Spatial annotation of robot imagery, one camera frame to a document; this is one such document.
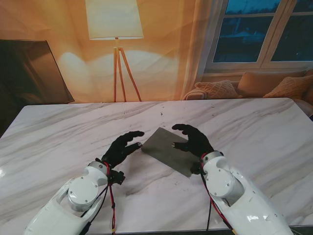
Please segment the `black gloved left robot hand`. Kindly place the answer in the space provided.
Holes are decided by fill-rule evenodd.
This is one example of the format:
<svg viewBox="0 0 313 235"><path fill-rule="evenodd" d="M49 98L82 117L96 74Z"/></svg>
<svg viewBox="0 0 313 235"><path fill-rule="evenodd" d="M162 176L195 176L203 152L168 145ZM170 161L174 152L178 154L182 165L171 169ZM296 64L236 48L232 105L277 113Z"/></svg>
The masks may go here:
<svg viewBox="0 0 313 235"><path fill-rule="evenodd" d="M107 163L110 168L114 168L121 164L127 156L142 147L142 143L136 142L128 145L134 138L144 136L142 131L130 131L124 135L119 136L112 142L107 152L101 158L102 162Z"/></svg>

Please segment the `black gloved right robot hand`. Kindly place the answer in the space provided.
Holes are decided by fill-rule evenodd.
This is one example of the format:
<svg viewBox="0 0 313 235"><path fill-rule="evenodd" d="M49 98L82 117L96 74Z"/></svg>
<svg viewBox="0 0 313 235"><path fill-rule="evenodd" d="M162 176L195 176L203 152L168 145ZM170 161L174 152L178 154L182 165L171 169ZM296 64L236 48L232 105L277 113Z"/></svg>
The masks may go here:
<svg viewBox="0 0 313 235"><path fill-rule="evenodd" d="M197 157L204 154L214 152L214 148L210 144L208 138L197 128L189 124L175 124L172 126L173 130L179 130L188 137L187 142L174 142L173 148L184 152L190 152Z"/></svg>

